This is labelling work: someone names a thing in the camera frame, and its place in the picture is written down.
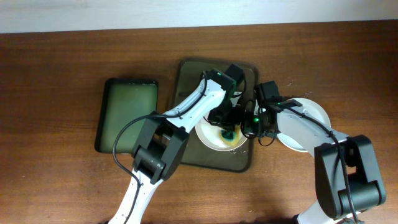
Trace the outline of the green and yellow sponge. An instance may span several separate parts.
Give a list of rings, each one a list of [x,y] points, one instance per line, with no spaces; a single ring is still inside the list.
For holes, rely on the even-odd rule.
[[[232,130],[222,129],[219,132],[221,141],[228,147],[235,147],[238,145],[241,138],[240,127],[236,125]]]

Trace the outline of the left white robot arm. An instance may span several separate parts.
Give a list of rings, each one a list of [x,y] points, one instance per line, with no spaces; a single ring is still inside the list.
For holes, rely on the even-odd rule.
[[[190,137],[190,131],[205,118],[212,126],[222,129],[221,136],[229,141],[238,137],[238,120],[231,99],[241,83],[246,81],[244,70],[230,65],[226,71],[217,69],[201,73],[197,88],[178,106],[162,114],[154,111],[126,124],[116,136],[116,149],[124,132],[143,121],[131,149],[130,169],[119,161],[116,165],[126,172],[131,181],[126,194],[110,223],[140,223],[158,186],[170,179],[180,165]]]

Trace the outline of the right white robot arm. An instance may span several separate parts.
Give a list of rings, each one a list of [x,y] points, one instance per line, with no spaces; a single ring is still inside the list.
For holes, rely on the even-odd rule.
[[[360,223],[358,214],[386,201],[373,144],[364,135],[348,136],[325,124],[303,100],[285,100],[273,81],[254,87],[255,109],[243,124],[258,139],[285,135],[315,160],[316,201],[293,223]]]

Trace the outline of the pale grey plate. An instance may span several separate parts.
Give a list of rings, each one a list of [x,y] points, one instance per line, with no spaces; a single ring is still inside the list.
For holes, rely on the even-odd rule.
[[[306,113],[322,122],[325,126],[331,127],[331,122],[326,111],[316,102],[306,98],[291,98],[290,100],[298,101],[304,107]],[[297,152],[307,152],[299,143],[285,134],[278,134],[278,140],[288,148]]]

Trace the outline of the pinkish white plate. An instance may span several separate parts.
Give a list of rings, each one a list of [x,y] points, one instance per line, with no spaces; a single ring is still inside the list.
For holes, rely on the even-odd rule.
[[[242,146],[248,139],[243,136],[241,130],[241,138],[239,143],[235,147],[228,147],[225,145],[219,136],[219,132],[222,130],[221,127],[211,125],[206,119],[209,113],[204,115],[201,120],[195,125],[195,132],[199,137],[199,140],[207,147],[212,150],[226,152],[232,151],[237,149],[238,147]]]

